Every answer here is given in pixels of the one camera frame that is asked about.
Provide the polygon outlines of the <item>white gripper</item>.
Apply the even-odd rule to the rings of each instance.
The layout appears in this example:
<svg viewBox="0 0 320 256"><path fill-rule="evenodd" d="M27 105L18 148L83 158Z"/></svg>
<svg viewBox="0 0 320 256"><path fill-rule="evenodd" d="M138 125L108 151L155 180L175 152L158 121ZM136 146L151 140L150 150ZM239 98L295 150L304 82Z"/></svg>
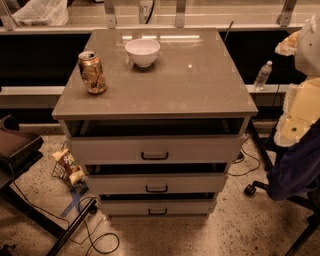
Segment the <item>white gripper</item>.
<svg viewBox="0 0 320 256"><path fill-rule="evenodd" d="M283 56L295 55L300 32L296 31L280 42L275 52ZM300 141L311 125L320 118L320 78L312 78L300 85L290 84L273 137L278 146L289 147Z"/></svg>

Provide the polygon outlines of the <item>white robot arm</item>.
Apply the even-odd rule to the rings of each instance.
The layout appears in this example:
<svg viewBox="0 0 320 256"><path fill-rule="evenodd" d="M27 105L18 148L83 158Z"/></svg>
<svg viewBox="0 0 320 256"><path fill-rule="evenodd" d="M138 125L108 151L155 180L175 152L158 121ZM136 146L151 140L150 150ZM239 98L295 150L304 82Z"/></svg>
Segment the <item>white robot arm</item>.
<svg viewBox="0 0 320 256"><path fill-rule="evenodd" d="M275 143L289 147L320 118L320 14L314 14L301 30L280 42L275 52L293 55L295 68L306 75L299 85L289 85L276 126Z"/></svg>

